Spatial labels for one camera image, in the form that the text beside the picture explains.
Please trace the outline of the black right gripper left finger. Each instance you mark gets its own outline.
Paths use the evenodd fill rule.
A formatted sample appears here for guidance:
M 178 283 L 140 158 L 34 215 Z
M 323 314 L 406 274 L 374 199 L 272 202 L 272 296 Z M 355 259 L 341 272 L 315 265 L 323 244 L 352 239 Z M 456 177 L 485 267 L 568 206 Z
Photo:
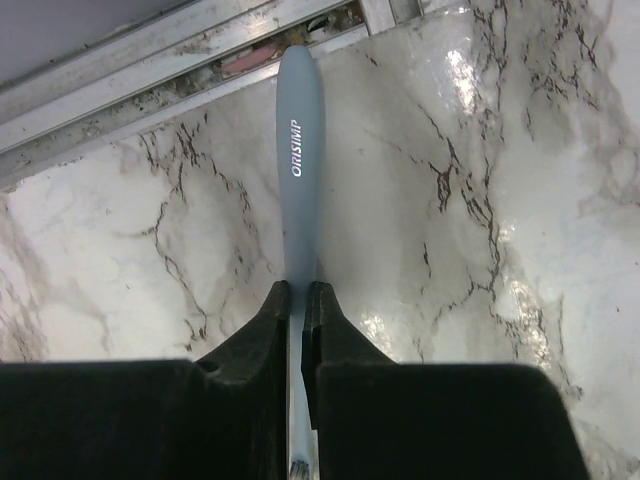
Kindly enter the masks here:
M 207 399 L 200 441 L 216 479 L 288 477 L 291 295 L 275 282 L 257 314 L 197 361 Z

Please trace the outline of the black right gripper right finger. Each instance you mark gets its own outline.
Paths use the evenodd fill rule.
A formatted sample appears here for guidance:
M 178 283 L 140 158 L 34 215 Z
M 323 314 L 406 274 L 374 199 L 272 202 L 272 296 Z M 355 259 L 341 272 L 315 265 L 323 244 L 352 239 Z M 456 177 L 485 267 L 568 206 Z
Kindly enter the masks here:
M 361 451 L 364 414 L 362 374 L 368 366 L 393 361 L 344 315 L 334 288 L 314 282 L 303 327 L 302 373 L 311 426 L 318 434 L 322 479 L 353 479 L 354 455 Z

